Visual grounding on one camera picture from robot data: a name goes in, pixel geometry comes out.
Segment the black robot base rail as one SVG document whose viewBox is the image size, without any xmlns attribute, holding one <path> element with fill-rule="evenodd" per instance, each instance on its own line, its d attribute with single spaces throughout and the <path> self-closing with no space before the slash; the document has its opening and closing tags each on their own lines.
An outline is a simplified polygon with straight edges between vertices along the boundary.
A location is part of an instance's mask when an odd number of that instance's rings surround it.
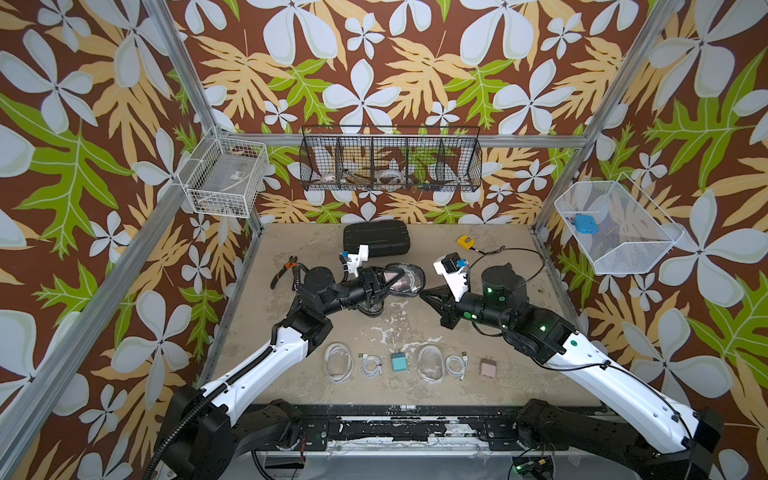
<svg viewBox="0 0 768 480">
<path fill-rule="evenodd" d="M 520 409 L 491 405 L 253 405 L 234 429 L 247 448 L 329 452 L 364 440 L 417 447 L 457 443 L 490 451 L 522 451 L 514 429 Z"/>
</svg>

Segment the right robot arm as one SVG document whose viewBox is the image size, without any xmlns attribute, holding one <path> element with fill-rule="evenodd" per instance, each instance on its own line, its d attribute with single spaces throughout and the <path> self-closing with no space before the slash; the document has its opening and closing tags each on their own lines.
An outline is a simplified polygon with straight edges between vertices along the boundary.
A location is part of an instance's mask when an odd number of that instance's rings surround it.
<svg viewBox="0 0 768 480">
<path fill-rule="evenodd" d="M 465 260 L 435 263 L 444 285 L 420 298 L 452 329 L 460 321 L 498 329 L 540 368 L 565 375 L 619 415 L 610 421 L 543 400 L 528 401 L 514 421 L 515 439 L 531 449 L 573 447 L 623 465 L 642 479 L 706 479 L 723 432 L 713 411 L 673 400 L 611 360 L 569 321 L 533 305 L 510 264 L 491 266 L 474 292 Z"/>
</svg>

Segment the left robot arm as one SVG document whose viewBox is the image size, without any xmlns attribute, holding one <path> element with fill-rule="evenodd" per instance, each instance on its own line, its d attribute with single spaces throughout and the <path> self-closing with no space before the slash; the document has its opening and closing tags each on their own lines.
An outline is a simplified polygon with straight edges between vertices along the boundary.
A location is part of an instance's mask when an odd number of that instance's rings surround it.
<svg viewBox="0 0 768 480">
<path fill-rule="evenodd" d="M 365 267 L 357 278 L 338 282 L 326 267 L 306 269 L 288 313 L 263 346 L 203 387 L 174 394 L 144 478 L 155 478 L 164 465 L 179 479 L 217 479 L 244 452 L 277 441 L 299 412 L 282 400 L 250 412 L 253 401 L 322 344 L 333 328 L 330 315 L 419 293 L 406 276 L 402 268 Z"/>
</svg>

